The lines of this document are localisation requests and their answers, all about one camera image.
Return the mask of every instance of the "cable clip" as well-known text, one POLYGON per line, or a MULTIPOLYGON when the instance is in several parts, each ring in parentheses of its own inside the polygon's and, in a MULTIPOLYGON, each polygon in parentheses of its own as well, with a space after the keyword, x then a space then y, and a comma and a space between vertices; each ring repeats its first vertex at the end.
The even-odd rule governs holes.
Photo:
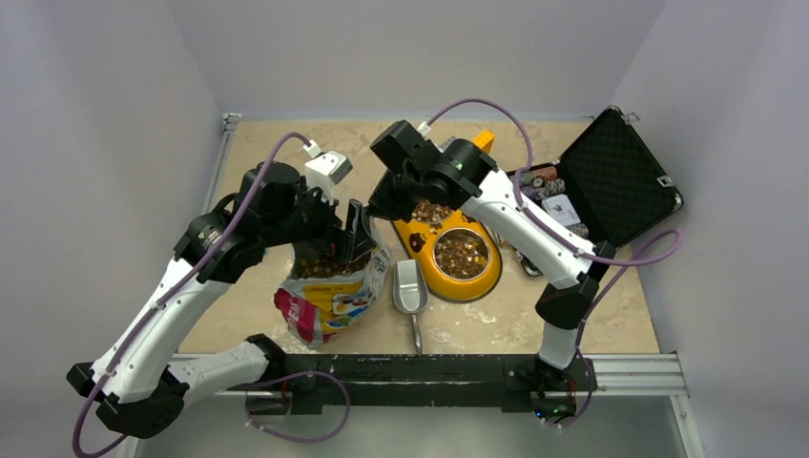
POLYGON ((419 124, 419 128, 416 130, 419 131, 419 134, 421 134, 424 138, 427 138, 427 134, 429 134, 429 131, 431 131, 432 128, 429 126, 429 124, 423 122, 419 124))

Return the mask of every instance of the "metal bowl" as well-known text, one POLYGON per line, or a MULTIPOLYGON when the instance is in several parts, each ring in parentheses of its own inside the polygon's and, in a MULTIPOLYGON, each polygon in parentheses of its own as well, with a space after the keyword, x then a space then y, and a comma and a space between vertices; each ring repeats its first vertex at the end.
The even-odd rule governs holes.
POLYGON ((466 229, 465 227, 455 227, 455 228, 448 229, 448 230, 444 231, 444 233, 442 233, 435 240, 435 244, 433 245, 433 249, 432 249, 432 261, 435 264, 435 266, 438 268, 439 272, 446 275, 447 277, 450 277, 451 279, 454 279, 454 280, 457 280, 457 281, 473 281, 473 280, 476 280, 476 279, 480 278, 483 274, 485 274, 486 271, 488 270, 488 267, 491 265, 491 247, 488 246, 488 242, 480 234, 478 234, 478 233, 476 233, 476 232, 474 232, 472 230, 466 229), (447 236, 449 236, 449 235, 458 235, 458 236, 460 236, 461 239, 459 240, 459 242, 461 242, 461 243, 475 243, 475 242, 477 243, 477 250, 478 250, 478 255, 477 256, 483 257, 486 260, 486 265, 484 266, 483 270, 481 270, 478 275, 476 275, 474 277, 471 277, 471 278, 468 278, 468 279, 461 279, 461 278, 458 278, 455 275, 447 272, 446 270, 444 270, 441 267, 441 264, 438 262, 438 259, 436 258, 436 255, 437 255, 436 250, 438 250, 439 243, 441 243, 443 240, 445 240, 445 238, 447 236))

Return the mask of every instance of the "black base bar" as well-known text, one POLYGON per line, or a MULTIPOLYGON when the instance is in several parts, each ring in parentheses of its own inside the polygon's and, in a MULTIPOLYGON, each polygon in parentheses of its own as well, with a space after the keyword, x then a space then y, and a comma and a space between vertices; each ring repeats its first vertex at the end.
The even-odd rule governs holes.
MULTIPOLYGON (((546 409, 554 401, 546 392, 569 392, 588 386, 582 360, 565 371, 547 366, 536 355, 308 355, 288 354, 285 374, 306 370, 328 372, 347 388, 352 406, 500 407, 501 411, 546 409)), ((281 390, 280 385, 239 391, 281 390)), ((322 413, 323 406, 343 406, 341 391, 323 377, 292 380, 292 414, 322 413)), ((567 403, 557 398, 558 405, 567 403)))

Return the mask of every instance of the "suitcase lid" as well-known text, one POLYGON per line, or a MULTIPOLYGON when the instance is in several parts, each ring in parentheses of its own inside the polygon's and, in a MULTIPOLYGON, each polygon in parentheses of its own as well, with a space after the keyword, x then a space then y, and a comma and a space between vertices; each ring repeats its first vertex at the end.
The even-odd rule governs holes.
POLYGON ((630 120, 610 106, 556 164, 590 239, 622 246, 671 213, 683 198, 630 120))

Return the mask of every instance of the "white card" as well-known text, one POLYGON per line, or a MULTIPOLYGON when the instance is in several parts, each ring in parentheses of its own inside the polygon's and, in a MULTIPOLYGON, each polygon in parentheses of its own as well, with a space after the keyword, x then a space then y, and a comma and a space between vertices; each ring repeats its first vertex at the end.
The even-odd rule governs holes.
POLYGON ((564 194, 546 198, 542 201, 541 205, 543 210, 565 227, 573 226, 581 222, 581 218, 579 218, 579 214, 576 213, 576 209, 573 208, 570 199, 564 194))

